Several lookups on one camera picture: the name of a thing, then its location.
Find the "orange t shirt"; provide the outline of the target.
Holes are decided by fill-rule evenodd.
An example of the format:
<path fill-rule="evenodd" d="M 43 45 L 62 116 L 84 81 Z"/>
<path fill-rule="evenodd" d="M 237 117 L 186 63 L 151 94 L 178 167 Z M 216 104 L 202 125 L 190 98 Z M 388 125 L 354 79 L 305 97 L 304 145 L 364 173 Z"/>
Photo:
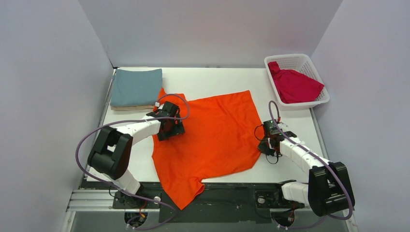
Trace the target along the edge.
<path fill-rule="evenodd" d="M 161 90 L 159 98 L 180 107 L 185 128 L 164 141 L 153 137 L 157 176 L 179 209 L 204 191 L 204 179 L 246 171 L 260 157 L 257 137 L 263 131 L 255 132 L 261 119 L 250 91 L 187 101 Z"/>

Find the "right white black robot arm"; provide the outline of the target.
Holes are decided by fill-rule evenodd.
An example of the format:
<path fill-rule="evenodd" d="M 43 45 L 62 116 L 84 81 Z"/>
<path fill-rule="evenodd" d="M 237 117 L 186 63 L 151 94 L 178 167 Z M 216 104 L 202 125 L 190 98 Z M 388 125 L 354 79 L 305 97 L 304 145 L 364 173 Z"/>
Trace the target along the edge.
<path fill-rule="evenodd" d="M 291 131 L 276 121 L 262 123 L 264 137 L 258 150 L 269 156 L 285 156 L 307 176 L 307 183 L 287 181 L 273 194 L 274 203 L 286 207 L 293 202 L 308 205 L 317 216 L 328 216 L 342 210 L 353 210 L 354 194 L 347 167 L 318 156 Z"/>

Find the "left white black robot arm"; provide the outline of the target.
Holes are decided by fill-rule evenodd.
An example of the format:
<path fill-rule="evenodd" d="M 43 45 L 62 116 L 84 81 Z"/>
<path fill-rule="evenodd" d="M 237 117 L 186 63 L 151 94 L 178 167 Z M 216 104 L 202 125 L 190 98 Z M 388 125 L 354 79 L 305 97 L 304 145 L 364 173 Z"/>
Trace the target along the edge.
<path fill-rule="evenodd" d="M 147 198 L 143 194 L 143 185 L 128 169 L 132 146 L 150 136 L 164 141 L 184 132 L 179 106 L 167 101 L 131 124 L 118 128 L 102 127 L 87 163 L 107 178 L 103 183 L 118 189 L 120 195 L 116 199 L 120 203 L 138 208 Z"/>

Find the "folded beige t shirt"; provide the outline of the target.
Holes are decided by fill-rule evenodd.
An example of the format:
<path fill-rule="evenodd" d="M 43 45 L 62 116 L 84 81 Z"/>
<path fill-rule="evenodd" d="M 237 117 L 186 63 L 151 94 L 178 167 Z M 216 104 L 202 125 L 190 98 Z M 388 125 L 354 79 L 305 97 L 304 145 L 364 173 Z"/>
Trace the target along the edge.
<path fill-rule="evenodd" d="M 110 105 L 110 109 L 113 111 L 142 111 L 153 110 L 156 105 L 135 105 L 135 106 L 113 106 Z"/>

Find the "folded blue t shirt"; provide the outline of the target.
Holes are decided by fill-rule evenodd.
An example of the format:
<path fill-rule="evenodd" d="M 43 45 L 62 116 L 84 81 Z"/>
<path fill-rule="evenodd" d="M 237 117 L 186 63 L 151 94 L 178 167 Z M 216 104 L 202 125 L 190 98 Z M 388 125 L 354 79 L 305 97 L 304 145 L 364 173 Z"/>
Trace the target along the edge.
<path fill-rule="evenodd" d="M 153 106 L 162 89 L 162 69 L 126 71 L 118 69 L 110 105 L 116 108 Z"/>

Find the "crimson t shirt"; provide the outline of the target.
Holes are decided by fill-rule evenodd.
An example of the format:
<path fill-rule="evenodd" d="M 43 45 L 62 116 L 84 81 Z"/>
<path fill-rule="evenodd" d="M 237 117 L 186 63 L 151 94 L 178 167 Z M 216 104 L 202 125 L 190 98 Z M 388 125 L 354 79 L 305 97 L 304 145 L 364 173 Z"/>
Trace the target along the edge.
<path fill-rule="evenodd" d="M 324 88 L 324 84 L 295 70 L 281 69 L 277 62 L 268 63 L 269 71 L 282 102 L 313 102 Z"/>

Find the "white plastic basket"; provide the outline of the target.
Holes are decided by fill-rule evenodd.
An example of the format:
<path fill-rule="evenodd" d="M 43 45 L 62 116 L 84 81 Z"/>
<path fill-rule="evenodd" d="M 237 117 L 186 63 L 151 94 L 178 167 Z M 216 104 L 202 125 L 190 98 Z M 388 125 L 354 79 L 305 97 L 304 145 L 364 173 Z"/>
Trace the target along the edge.
<path fill-rule="evenodd" d="M 276 85 L 273 81 L 273 76 L 269 70 L 268 63 L 276 62 L 281 70 L 294 70 L 296 72 L 302 73 L 307 77 L 314 79 L 320 83 L 323 83 L 317 69 L 315 68 L 312 60 L 306 54 L 284 54 L 284 55 L 273 55 L 264 58 L 265 68 L 267 70 L 269 80 L 277 98 L 277 104 L 280 110 L 291 111 L 291 110 L 305 110 L 313 108 L 319 104 L 327 103 L 330 100 L 327 89 L 324 87 L 321 93 L 314 101 L 301 102 L 301 103 L 284 103 L 279 96 Z"/>

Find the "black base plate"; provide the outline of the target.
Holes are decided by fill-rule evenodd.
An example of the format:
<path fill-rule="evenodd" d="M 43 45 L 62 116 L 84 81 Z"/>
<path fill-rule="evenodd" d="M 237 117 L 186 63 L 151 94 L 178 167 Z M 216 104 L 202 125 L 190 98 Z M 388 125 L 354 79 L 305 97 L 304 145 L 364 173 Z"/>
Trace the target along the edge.
<path fill-rule="evenodd" d="M 295 211 L 302 203 L 285 200 L 279 195 L 279 184 L 273 183 L 206 183 L 202 193 L 183 210 L 171 200 L 158 182 L 144 182 L 142 196 L 156 198 L 157 204 L 131 198 L 107 184 L 84 180 L 82 189 L 107 190 L 110 208 L 124 209 L 124 220 L 140 228 L 154 222 L 169 223 L 270 223 L 272 220 L 291 225 Z"/>

